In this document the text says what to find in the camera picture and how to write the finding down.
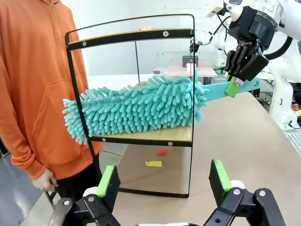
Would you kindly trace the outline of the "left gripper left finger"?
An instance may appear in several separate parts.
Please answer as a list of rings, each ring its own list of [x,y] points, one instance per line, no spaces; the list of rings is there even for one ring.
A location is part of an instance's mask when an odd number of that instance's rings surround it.
[[[62,198],[57,202],[50,226],[119,226],[112,212],[119,191],[120,179],[116,166],[107,166],[95,191],[80,200]]]

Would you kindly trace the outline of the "person right hand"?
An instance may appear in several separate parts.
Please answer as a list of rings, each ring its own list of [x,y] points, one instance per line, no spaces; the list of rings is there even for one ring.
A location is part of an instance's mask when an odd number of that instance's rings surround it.
[[[39,178],[33,179],[32,184],[35,188],[44,192],[54,192],[55,188],[58,187],[57,180],[49,169],[45,169]]]

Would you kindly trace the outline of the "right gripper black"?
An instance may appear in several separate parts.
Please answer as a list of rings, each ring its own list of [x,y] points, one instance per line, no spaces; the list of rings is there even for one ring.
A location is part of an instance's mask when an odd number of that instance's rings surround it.
[[[229,84],[225,94],[230,97],[238,93],[244,81],[251,81],[268,65],[269,60],[261,52],[269,48],[275,33],[275,25],[271,22],[239,22],[237,27],[239,44],[235,51],[228,52],[226,61]],[[253,54],[242,67],[242,78],[240,78],[239,72],[246,49]]]

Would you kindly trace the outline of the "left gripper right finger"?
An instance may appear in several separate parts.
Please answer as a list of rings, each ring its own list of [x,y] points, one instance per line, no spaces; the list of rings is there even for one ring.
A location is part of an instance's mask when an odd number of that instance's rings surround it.
[[[230,181],[221,160],[212,160],[210,186],[217,208],[205,226],[230,226],[235,218],[245,218],[251,226],[284,226],[285,221],[271,190],[249,192],[241,181]]]

